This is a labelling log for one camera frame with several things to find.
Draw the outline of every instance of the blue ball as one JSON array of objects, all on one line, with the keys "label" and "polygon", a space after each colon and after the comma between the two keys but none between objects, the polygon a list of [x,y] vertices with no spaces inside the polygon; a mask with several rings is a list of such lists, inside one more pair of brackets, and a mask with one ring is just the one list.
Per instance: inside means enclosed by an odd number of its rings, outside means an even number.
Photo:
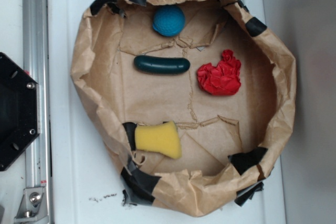
[{"label": "blue ball", "polygon": [[184,23],[183,11],[177,5],[165,5],[154,14],[153,29],[163,36],[172,37],[182,31]]}]

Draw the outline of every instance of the brown paper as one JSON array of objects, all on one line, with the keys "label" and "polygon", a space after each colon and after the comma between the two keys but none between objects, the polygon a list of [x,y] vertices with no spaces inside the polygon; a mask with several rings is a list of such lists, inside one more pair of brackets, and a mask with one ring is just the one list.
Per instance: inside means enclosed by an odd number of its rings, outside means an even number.
[{"label": "brown paper", "polygon": [[[100,132],[117,170],[130,157],[143,172],[160,176],[154,206],[191,216],[206,215],[237,197],[237,191],[268,177],[292,132],[296,66],[293,55],[267,29],[251,37],[252,15],[238,0],[147,0],[147,6],[119,0],[125,18],[104,6],[83,15],[71,76],[90,119]],[[159,5],[179,4],[186,23],[171,38],[152,29]],[[196,47],[205,46],[199,51]],[[231,49],[241,63],[236,95],[212,96],[198,87],[197,69],[221,60]],[[151,75],[133,66],[136,55],[184,57],[188,72]],[[124,122],[156,125],[174,121],[182,157],[131,151]],[[267,148],[257,166],[242,175],[228,155]]]}]

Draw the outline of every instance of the white surface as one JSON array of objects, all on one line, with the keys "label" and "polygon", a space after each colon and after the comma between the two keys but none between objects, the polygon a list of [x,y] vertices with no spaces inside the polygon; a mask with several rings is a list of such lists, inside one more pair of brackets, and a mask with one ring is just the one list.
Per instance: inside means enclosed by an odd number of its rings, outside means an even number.
[{"label": "white surface", "polygon": [[0,52],[22,67],[22,0],[0,0],[0,3]]},{"label": "white surface", "polygon": [[[22,0],[0,0],[0,51],[23,66]],[[0,173],[0,205],[5,208],[2,224],[13,223],[26,187],[25,155]]]},{"label": "white surface", "polygon": [[287,223],[335,223],[336,1],[264,2],[298,63],[294,133],[281,157]]},{"label": "white surface", "polygon": [[[52,171],[56,223],[285,223],[280,162],[243,208],[233,202],[192,218],[154,207],[122,207],[122,184],[69,77],[84,10],[94,0],[48,0]],[[264,20],[262,0],[243,0]]]}]

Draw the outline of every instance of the dark green rubber toy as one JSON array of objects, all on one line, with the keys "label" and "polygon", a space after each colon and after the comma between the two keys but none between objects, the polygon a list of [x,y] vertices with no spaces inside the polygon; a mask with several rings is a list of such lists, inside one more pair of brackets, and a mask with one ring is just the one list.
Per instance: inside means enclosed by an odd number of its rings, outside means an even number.
[{"label": "dark green rubber toy", "polygon": [[180,74],[187,72],[190,62],[185,58],[162,58],[139,55],[134,58],[135,67],[145,73]]}]

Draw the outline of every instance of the crumpled paper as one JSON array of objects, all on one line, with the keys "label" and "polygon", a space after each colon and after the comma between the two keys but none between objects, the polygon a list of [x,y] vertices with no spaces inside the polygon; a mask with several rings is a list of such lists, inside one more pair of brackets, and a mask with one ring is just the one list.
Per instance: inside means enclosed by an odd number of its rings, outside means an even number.
[{"label": "crumpled paper", "polygon": [[213,95],[233,95],[241,86],[239,74],[242,64],[233,56],[232,50],[224,50],[222,57],[216,67],[208,63],[198,69],[198,84],[200,89]]}]

